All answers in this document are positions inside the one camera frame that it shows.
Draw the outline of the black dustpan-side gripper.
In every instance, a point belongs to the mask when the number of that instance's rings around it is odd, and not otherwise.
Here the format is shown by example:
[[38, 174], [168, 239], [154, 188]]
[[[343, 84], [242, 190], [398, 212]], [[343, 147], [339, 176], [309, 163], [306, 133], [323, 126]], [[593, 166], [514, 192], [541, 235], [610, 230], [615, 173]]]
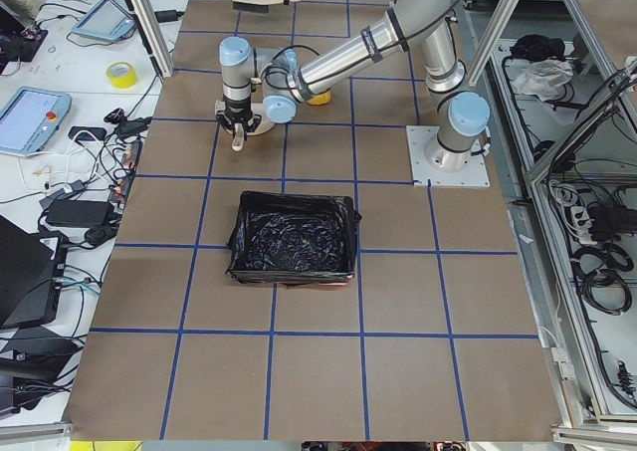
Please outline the black dustpan-side gripper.
[[[284, 5], [289, 5], [290, 0], [283, 0]], [[262, 116], [252, 112], [252, 105], [249, 100], [233, 101], [224, 100], [220, 112], [215, 112], [217, 122], [228, 132], [233, 132], [233, 125], [240, 123], [242, 127], [241, 136], [247, 140], [249, 136], [259, 135], [259, 127]]]

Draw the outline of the silver robot arm near bin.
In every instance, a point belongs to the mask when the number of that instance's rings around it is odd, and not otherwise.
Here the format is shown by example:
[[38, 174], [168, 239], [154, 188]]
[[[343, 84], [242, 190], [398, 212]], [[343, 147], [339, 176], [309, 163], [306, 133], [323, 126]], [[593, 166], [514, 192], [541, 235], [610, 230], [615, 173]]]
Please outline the silver robot arm near bin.
[[249, 136], [291, 122], [300, 104], [413, 47], [423, 52], [428, 90], [450, 93], [466, 75], [448, 22], [458, 1], [391, 0], [377, 22], [305, 64], [298, 59], [299, 45], [255, 48], [245, 38], [227, 37], [219, 45], [223, 95], [215, 104], [216, 120], [240, 151]]

